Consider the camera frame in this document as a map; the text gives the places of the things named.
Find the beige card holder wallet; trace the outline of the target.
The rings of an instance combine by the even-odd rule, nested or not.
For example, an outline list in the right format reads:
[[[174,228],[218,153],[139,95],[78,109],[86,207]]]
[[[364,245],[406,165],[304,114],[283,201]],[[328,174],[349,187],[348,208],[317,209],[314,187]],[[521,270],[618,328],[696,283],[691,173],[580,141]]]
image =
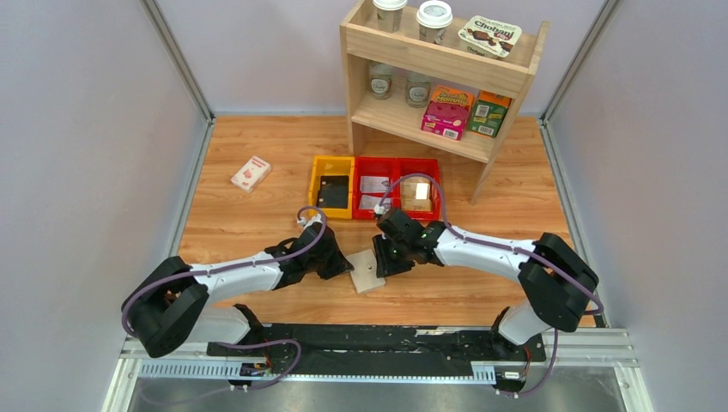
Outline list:
[[[366,294],[385,285],[385,279],[377,277],[377,261],[372,249],[350,254],[346,259],[352,264],[349,272],[355,291]]]

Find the red plastic bin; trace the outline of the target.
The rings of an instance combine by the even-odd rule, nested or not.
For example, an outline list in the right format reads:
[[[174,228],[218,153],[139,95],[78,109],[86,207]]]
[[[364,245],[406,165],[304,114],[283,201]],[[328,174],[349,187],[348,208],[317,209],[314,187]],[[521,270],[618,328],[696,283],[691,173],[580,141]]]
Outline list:
[[[355,158],[352,218],[367,220],[390,184],[397,178],[397,162],[391,157]]]
[[[399,177],[415,174],[404,179],[397,187],[400,190],[401,209],[410,217],[420,221],[439,220],[440,194],[427,175],[440,182],[440,166],[436,159],[398,158]]]

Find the yellow plastic bin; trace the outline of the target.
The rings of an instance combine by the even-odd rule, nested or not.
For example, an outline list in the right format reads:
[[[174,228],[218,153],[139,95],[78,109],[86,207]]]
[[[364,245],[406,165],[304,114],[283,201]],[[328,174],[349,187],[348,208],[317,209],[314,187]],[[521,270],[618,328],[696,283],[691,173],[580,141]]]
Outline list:
[[[308,203],[330,219],[353,218],[355,157],[317,155],[313,159]]]

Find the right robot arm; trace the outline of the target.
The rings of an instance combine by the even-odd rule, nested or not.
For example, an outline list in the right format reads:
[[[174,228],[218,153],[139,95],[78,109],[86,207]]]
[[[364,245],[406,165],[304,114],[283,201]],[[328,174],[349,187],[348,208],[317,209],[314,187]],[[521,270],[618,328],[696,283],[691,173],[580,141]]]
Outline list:
[[[464,231],[444,221],[422,225],[399,208],[377,216],[373,239],[377,275],[393,276],[415,264],[464,267],[518,283],[525,300],[494,321],[489,346],[512,359],[532,337],[546,330],[574,332],[596,300],[598,276],[559,236],[502,239]]]

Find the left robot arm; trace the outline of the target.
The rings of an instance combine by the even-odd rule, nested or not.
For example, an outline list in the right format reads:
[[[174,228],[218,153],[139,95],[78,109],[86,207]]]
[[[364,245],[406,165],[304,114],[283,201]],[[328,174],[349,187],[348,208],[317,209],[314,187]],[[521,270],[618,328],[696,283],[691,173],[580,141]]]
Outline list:
[[[285,288],[309,273],[328,280],[353,268],[334,231],[322,221],[311,221],[299,237],[250,257],[218,264],[166,258],[124,301],[122,325],[152,358],[171,354],[188,342],[229,343],[249,356],[263,342],[252,312],[242,306],[221,308],[217,302]]]

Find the gold cards stack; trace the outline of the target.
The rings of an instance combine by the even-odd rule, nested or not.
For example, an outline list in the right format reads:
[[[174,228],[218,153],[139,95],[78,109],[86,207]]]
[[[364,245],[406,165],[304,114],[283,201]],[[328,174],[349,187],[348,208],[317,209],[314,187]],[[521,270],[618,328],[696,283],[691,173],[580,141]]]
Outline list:
[[[431,181],[423,177],[404,179],[400,184],[402,209],[430,213],[434,209]]]

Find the black cards stack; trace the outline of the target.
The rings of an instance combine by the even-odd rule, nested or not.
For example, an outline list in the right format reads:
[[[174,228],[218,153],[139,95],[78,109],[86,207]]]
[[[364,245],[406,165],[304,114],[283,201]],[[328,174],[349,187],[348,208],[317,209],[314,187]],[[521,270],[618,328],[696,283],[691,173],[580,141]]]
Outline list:
[[[346,209],[349,206],[349,176],[322,176],[316,206],[320,209]]]

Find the silver vip card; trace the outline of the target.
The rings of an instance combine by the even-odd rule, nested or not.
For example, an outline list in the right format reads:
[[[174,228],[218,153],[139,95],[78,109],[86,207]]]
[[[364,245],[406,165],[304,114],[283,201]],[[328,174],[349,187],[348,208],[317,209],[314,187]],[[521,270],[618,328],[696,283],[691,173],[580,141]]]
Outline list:
[[[383,194],[390,188],[390,179],[386,176],[361,176],[359,188],[364,194]]]
[[[380,201],[380,197],[364,194],[360,197],[359,210],[374,210]]]

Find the white red sponge pack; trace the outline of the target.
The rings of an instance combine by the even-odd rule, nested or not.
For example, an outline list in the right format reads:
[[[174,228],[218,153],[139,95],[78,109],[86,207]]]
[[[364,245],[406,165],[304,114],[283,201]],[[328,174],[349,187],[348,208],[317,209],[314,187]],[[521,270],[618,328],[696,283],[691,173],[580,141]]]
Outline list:
[[[254,155],[232,178],[233,186],[245,193],[252,193],[256,187],[270,174],[272,166],[269,162]]]

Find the pink orange Scrub Mommy box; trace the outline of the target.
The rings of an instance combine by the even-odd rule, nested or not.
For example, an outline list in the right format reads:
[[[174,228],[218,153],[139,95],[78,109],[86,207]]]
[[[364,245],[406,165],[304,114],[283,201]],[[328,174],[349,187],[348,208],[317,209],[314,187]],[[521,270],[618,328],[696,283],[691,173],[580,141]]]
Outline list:
[[[475,101],[471,92],[437,86],[422,116],[421,131],[459,141]]]

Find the green carton box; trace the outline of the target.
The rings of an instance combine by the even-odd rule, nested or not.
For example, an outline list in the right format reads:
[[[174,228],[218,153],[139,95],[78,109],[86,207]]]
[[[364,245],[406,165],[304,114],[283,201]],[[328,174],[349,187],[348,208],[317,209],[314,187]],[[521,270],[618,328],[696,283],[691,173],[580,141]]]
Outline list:
[[[481,90],[470,111],[467,131],[496,138],[512,99]]]

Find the right glass jar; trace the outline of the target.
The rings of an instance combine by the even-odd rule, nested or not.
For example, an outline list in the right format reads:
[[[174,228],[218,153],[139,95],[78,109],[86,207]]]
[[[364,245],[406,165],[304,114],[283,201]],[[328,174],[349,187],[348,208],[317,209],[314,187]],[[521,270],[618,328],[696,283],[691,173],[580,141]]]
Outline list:
[[[405,83],[405,100],[413,108],[424,107],[428,104],[431,94],[432,79],[430,76],[409,71]]]

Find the glass jar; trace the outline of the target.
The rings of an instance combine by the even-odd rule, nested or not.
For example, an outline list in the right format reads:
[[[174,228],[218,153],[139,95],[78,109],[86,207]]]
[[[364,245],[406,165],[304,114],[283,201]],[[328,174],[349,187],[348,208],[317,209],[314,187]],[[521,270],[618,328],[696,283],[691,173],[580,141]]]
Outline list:
[[[381,62],[370,61],[368,65],[369,91],[377,100],[386,100],[391,96],[394,67]]]
[[[409,71],[405,83],[405,100],[413,108],[424,107],[428,104],[431,94],[432,79],[430,76]]]

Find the wooden shelf unit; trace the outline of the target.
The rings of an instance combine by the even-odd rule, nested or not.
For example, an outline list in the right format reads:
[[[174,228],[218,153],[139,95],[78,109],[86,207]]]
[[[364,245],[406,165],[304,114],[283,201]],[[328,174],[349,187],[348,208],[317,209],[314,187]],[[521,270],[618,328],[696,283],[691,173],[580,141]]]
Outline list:
[[[416,11],[405,7],[400,30],[387,33],[378,28],[373,2],[359,1],[339,25],[349,152],[360,155],[371,132],[379,130],[480,162],[482,169],[470,199],[476,203],[537,75],[551,24],[543,21],[537,33],[522,35],[508,58],[496,60],[460,50],[456,37],[446,36],[443,45],[419,40]],[[367,91],[370,62],[503,95],[512,104],[495,138],[470,131],[458,141],[437,136],[421,129],[422,110],[397,100],[403,93],[402,81],[394,82],[387,100],[377,100]]]

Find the Chobani yogurt cup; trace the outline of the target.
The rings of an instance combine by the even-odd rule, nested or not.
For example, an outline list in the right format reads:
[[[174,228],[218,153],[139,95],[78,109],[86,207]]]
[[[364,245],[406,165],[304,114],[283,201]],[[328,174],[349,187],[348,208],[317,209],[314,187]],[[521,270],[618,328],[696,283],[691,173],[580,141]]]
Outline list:
[[[472,17],[458,31],[464,51],[477,56],[504,59],[518,43],[522,28],[480,15]]]

